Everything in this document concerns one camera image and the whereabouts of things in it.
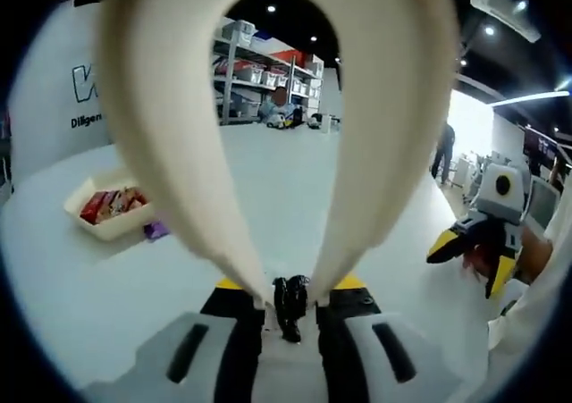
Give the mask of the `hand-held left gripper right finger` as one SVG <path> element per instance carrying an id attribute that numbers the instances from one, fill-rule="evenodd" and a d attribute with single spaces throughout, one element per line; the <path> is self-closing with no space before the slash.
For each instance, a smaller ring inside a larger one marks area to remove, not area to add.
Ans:
<path id="1" fill-rule="evenodd" d="M 460 388 L 438 347 L 361 283 L 332 290 L 316 321 L 330 402 L 448 402 Z"/>

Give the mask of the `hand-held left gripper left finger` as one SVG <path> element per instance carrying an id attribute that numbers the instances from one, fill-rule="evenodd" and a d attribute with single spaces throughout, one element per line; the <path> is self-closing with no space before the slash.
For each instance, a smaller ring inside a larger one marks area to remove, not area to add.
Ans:
<path id="1" fill-rule="evenodd" d="M 135 364 L 83 390 L 86 402 L 250 402 L 265 312 L 244 290 L 217 286 L 198 313 L 145 341 Z"/>

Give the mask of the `person's right hand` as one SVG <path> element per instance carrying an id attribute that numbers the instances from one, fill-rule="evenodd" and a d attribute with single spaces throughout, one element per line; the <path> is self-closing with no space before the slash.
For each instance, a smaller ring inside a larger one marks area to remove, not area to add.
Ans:
<path id="1" fill-rule="evenodd" d="M 497 248 L 491 244 L 478 244 L 463 255 L 462 265 L 479 279 L 487 278 L 492 269 L 492 262 L 497 258 Z"/>

